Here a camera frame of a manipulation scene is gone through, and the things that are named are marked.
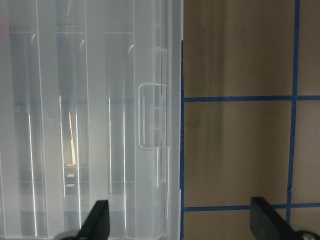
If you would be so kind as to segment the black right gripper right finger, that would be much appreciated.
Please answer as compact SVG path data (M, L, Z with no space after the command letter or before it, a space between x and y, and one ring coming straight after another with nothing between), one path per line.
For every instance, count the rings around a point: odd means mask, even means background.
M256 240L303 239L263 197L250 200L250 229Z

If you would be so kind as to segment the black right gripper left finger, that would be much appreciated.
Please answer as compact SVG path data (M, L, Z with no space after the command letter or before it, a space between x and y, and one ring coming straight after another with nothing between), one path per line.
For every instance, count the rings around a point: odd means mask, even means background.
M108 200L95 202L84 224L76 235L77 240L107 240L110 236Z

